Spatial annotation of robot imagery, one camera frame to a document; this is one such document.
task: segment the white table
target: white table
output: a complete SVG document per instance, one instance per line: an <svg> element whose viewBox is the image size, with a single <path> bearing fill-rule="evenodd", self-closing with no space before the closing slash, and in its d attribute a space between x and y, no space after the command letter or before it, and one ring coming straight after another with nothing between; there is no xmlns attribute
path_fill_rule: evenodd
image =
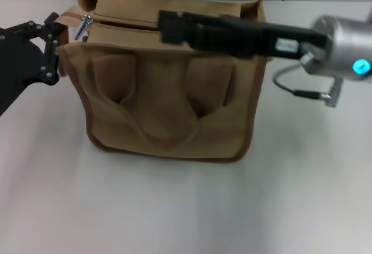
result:
<svg viewBox="0 0 372 254"><path fill-rule="evenodd" d="M75 3L1 0L0 27ZM370 9L264 6L268 21L297 26L323 13L364 19ZM289 63L267 65L252 146L228 165L104 153L86 136L68 78L32 85L0 118L0 253L371 253L372 85L346 83L329 109L271 83ZM329 84L303 71L283 80Z"/></svg>

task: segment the cable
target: cable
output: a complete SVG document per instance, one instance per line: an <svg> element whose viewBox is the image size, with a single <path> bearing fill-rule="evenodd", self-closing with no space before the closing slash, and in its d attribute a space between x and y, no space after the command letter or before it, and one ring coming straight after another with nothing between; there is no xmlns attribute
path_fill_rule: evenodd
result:
<svg viewBox="0 0 372 254"><path fill-rule="evenodd" d="M295 65L287 66L287 67L285 67L285 68L283 68L283 69L280 69L278 72L274 73L274 75L273 75L273 83L274 83L278 88L281 88L282 90L285 90L286 92L289 92L289 93L293 94L295 91L292 90L292 89L290 89L290 88L288 88L288 87L286 87L286 86L284 86L284 85L282 85L282 84L280 84L280 83L278 82L278 79L279 79L279 77L281 77L282 75L287 74L287 73L289 73L289 72L292 72L292 71L294 71L294 70L296 70L296 69L298 69L298 68L300 68L300 67L301 67L301 64L297 63L297 64L295 64Z"/></svg>
<svg viewBox="0 0 372 254"><path fill-rule="evenodd" d="M308 99L314 99L314 100L319 100L322 99L322 93L317 92L317 91L308 91L308 90L292 90L278 82L279 77L283 76L284 74L287 74L289 72L292 72L298 68L302 67L301 64L295 64L291 66L287 66L278 72L274 73L273 75L273 83L280 89L289 92L293 94L294 96L297 97L302 97L302 98L308 98Z"/></svg>

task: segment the metal zipper pull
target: metal zipper pull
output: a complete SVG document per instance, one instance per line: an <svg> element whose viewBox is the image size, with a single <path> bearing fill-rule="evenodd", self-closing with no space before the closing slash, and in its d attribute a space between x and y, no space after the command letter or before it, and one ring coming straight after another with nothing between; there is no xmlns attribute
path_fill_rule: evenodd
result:
<svg viewBox="0 0 372 254"><path fill-rule="evenodd" d="M87 30L88 26L93 22L93 18L90 15L84 15L82 22L77 28L77 33L75 34L75 41L79 40L83 36L84 32Z"/></svg>

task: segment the canvas bag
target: canvas bag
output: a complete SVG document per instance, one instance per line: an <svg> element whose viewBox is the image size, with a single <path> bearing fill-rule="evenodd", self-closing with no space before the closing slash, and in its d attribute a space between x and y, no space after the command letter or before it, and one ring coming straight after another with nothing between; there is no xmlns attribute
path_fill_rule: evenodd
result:
<svg viewBox="0 0 372 254"><path fill-rule="evenodd" d="M206 162L244 156L266 59L236 59L160 42L159 10L265 21L262 0L78 0L57 22L94 22L86 42L58 47L84 106L87 134L106 151Z"/></svg>

